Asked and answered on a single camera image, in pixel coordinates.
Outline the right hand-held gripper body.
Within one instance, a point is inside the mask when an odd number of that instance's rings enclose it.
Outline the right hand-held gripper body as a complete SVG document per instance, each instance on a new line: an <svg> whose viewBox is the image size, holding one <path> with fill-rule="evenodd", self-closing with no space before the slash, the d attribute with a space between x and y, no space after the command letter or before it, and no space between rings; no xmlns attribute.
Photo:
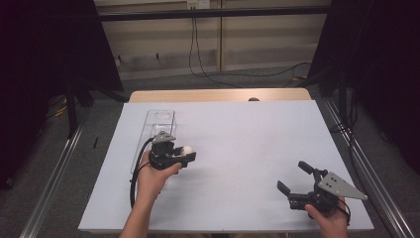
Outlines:
<svg viewBox="0 0 420 238"><path fill-rule="evenodd" d="M288 202L291 209L303 210L306 204L311 204L320 212L330 212L336 207L340 196L368 199L366 194L333 172L318 169L304 169L304 172L314 177L314 188L306 194L289 192Z"/></svg>

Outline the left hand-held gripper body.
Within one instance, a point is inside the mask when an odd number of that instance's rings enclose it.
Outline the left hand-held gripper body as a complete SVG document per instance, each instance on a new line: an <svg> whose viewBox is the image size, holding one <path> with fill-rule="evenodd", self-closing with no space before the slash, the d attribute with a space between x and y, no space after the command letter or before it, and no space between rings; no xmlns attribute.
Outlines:
<svg viewBox="0 0 420 238"><path fill-rule="evenodd" d="M153 138L149 161L154 169L162 171L181 162L180 158L174 157L174 140L172 135L164 131L160 131Z"/></svg>

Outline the clear plastic storage box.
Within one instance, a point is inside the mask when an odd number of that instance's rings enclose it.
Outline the clear plastic storage box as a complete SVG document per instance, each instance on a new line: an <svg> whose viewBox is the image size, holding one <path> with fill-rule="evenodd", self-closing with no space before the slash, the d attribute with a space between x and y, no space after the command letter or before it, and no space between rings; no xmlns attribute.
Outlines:
<svg viewBox="0 0 420 238"><path fill-rule="evenodd" d="M141 162L143 155L143 146L149 138L153 138L159 132L164 131L172 136L176 134L176 122L173 110L149 110L144 120L138 147L132 161L131 174L135 167Z"/></svg>

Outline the person's left hand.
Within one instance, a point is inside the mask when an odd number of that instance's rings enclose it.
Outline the person's left hand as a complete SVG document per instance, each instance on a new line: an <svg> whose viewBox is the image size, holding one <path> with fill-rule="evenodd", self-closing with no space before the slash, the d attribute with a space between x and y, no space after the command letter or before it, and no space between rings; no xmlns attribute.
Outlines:
<svg viewBox="0 0 420 238"><path fill-rule="evenodd" d="M167 179L177 174L181 169L181 164L177 163L162 171L156 170L150 165L149 154L149 151L144 152L140 162L136 206L139 204L152 206Z"/></svg>

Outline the person's right hand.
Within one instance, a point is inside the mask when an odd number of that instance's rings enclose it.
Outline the person's right hand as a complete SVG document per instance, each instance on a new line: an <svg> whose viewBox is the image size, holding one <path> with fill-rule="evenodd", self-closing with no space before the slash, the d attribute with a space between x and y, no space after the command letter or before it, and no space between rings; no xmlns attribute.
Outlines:
<svg viewBox="0 0 420 238"><path fill-rule="evenodd" d="M322 238L349 238L348 218L342 211L326 216L311 204L306 204L305 210L318 223Z"/></svg>

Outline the light wooden table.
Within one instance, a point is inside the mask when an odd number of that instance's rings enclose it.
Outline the light wooden table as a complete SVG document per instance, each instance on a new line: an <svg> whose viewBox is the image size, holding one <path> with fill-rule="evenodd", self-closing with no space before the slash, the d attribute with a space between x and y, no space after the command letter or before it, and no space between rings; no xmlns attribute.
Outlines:
<svg viewBox="0 0 420 238"><path fill-rule="evenodd" d="M260 101L311 100L305 88L235 88L138 90L131 94L129 102L248 101L251 97Z"/></svg>

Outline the black stand leg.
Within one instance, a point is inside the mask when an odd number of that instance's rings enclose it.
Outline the black stand leg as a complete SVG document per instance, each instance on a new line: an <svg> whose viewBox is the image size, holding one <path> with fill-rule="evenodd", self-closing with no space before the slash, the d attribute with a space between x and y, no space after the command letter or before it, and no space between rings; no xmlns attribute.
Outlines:
<svg viewBox="0 0 420 238"><path fill-rule="evenodd" d="M75 108L74 94L72 92L71 83L65 83L65 98L68 116L68 137L71 138L78 128L77 114Z"/></svg>

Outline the black curtain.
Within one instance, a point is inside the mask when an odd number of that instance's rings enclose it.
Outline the black curtain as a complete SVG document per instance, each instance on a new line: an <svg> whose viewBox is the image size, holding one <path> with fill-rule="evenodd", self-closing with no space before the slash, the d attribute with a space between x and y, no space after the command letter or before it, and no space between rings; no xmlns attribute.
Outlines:
<svg viewBox="0 0 420 238"><path fill-rule="evenodd" d="M309 78L344 80L420 175L420 0L331 0Z"/></svg>
<svg viewBox="0 0 420 238"><path fill-rule="evenodd" d="M0 189L29 156L50 100L121 91L94 0L0 0Z"/></svg>

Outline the black horizontal metal bar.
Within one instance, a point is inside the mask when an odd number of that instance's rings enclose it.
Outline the black horizontal metal bar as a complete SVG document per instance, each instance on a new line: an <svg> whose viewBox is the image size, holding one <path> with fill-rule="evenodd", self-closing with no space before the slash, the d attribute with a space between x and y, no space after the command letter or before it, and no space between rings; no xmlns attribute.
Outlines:
<svg viewBox="0 0 420 238"><path fill-rule="evenodd" d="M315 15L326 14L331 10L329 6L301 6L275 8L236 8L236 9L204 9L204 10L176 10L131 13L103 13L98 18L101 22L116 21L146 21L173 20L197 18L224 18L250 16L281 16L281 15Z"/></svg>

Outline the silver metal floor rail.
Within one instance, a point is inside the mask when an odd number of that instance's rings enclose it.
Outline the silver metal floor rail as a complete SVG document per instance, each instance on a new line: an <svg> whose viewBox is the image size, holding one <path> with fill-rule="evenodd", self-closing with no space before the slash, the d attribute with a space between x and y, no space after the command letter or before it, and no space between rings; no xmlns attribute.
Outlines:
<svg viewBox="0 0 420 238"><path fill-rule="evenodd" d="M73 134L67 139L66 144L57 160L57 164L52 171L47 185L45 186L41 197L39 198L33 212L26 222L19 238L37 238L40 229L44 223L47 213L53 203L54 196L60 185L67 165L78 144L86 121L90 115L91 109L83 109L77 117L79 124L76 126Z"/></svg>
<svg viewBox="0 0 420 238"><path fill-rule="evenodd" d="M351 162L355 166L358 166L357 169L354 169L355 173L362 173L372 192L370 199L375 198L378 202L378 205L372 204L371 206L375 209L376 214L380 212L384 213L385 218L382 218L383 226L392 238L413 238L413 233L403 213L380 180L368 156L362 149L359 141L355 138L353 131L344 126L339 116L338 107L332 99L325 99L324 104L335 122L335 127L348 145Z"/></svg>

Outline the white wall socket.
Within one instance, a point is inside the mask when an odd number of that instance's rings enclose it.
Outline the white wall socket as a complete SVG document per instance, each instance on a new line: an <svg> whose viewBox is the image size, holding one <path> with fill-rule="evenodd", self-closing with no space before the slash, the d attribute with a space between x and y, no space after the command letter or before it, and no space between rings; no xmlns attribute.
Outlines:
<svg viewBox="0 0 420 238"><path fill-rule="evenodd" d="M186 3L189 10L210 8L210 0L187 0Z"/></svg>

